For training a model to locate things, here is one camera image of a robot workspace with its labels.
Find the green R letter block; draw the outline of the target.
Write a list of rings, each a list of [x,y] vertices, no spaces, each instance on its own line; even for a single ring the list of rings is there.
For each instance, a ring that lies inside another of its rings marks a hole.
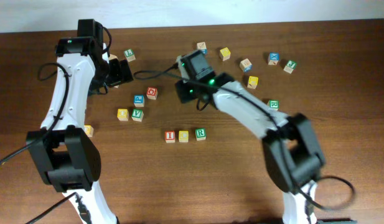
[[[205,128],[196,129],[195,130],[195,137],[196,137],[196,140],[198,140],[198,141],[206,140],[207,133],[206,133]]]

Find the red I letter block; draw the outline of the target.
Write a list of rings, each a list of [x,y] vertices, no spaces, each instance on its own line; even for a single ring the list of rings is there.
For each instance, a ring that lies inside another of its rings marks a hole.
[[[176,141],[175,131],[166,131],[164,139],[165,139],[166,143],[175,142]]]

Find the yellow C letter block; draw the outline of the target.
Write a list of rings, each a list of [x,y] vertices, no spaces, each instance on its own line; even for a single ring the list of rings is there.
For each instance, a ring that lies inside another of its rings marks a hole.
[[[179,142],[189,142],[189,132],[186,130],[179,131]]]

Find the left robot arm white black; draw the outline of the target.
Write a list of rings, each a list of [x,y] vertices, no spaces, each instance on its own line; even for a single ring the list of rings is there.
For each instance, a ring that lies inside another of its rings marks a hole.
[[[133,81],[128,62],[110,57],[105,30],[94,19],[80,19],[77,36],[59,40],[49,110],[40,130],[26,137],[43,183],[67,197],[83,223],[119,222],[100,187],[100,153],[85,132],[87,98]]]

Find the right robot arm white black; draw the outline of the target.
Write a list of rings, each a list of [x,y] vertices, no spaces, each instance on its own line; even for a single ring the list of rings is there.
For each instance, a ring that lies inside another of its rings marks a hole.
[[[325,158],[311,122],[303,114],[272,110],[229,74],[217,75],[199,50],[178,56],[176,67],[182,103],[211,104],[262,141],[267,173],[283,192],[283,223],[317,223],[314,197]]]

